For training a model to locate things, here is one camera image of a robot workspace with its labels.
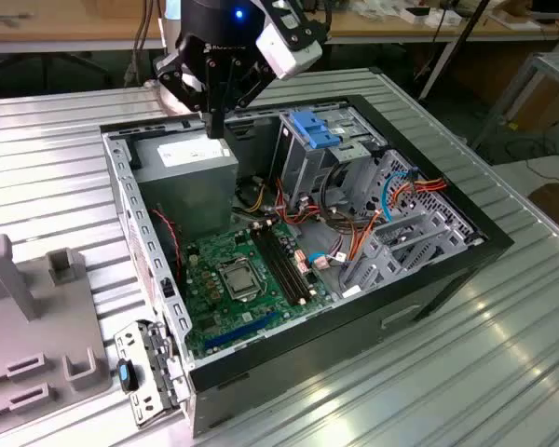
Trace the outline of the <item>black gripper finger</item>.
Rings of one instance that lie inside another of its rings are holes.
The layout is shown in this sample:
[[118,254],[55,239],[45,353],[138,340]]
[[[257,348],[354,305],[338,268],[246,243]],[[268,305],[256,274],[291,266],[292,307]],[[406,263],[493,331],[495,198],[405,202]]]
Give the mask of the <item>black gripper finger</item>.
[[275,74],[261,58],[249,68],[234,59],[225,82],[221,104],[216,111],[216,138],[224,137],[225,116],[236,108],[246,108],[274,79]]
[[172,51],[156,62],[159,85],[172,96],[172,108],[198,113],[204,122],[207,136],[216,138],[216,121],[209,105],[209,91],[184,63],[181,51]]

